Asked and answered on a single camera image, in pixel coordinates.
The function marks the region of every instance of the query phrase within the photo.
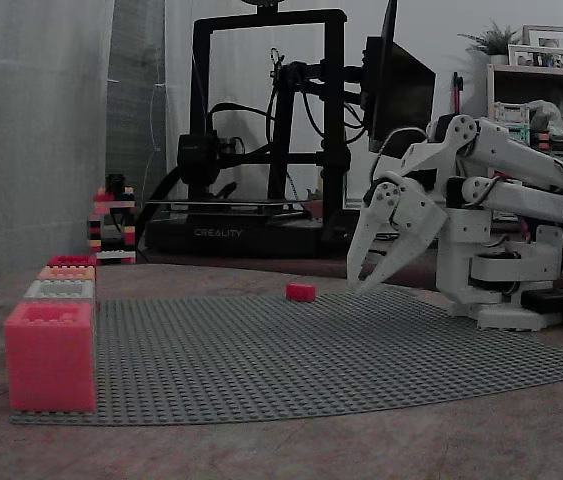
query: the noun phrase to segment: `gray baseplate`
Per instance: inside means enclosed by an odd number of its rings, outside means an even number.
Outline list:
[[[96,413],[16,424],[189,425],[446,402],[563,380],[563,351],[479,331],[394,289],[102,302]]]

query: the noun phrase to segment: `potted plant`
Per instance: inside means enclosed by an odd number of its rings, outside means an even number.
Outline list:
[[[492,28],[486,30],[479,36],[460,33],[460,37],[472,40],[474,44],[471,50],[483,52],[490,56],[490,63],[494,65],[508,64],[508,45],[516,45],[520,38],[517,36],[518,30],[512,30],[510,26],[505,31],[492,21]]]

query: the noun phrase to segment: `white robotic arm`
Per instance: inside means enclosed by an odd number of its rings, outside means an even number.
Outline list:
[[[436,140],[413,145],[402,168],[373,183],[348,254],[348,279],[364,292],[390,278],[439,238],[437,288],[454,313],[481,327],[538,330],[558,322],[521,306],[523,292],[552,288],[560,274],[563,231],[541,227],[535,243],[488,247],[492,211],[563,224],[563,162],[511,140],[489,120],[460,115],[431,124]],[[459,176],[478,165],[532,185]],[[365,280],[362,266],[376,234],[390,223],[399,239]]]

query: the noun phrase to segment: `red lego brick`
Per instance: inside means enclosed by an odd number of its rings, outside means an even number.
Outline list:
[[[114,202],[114,195],[112,193],[97,193],[94,196],[95,202]]]
[[[48,267],[95,267],[94,255],[55,255],[48,262]]]
[[[94,411],[91,304],[20,303],[5,344],[13,410]]]
[[[286,298],[295,302],[314,302],[317,298],[317,289],[313,285],[289,283],[286,287]]]

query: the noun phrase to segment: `picture frame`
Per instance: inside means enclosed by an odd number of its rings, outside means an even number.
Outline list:
[[[510,65],[513,66],[563,70],[563,49],[561,48],[508,45],[508,52]]]
[[[533,47],[563,49],[563,27],[524,25],[523,43]]]

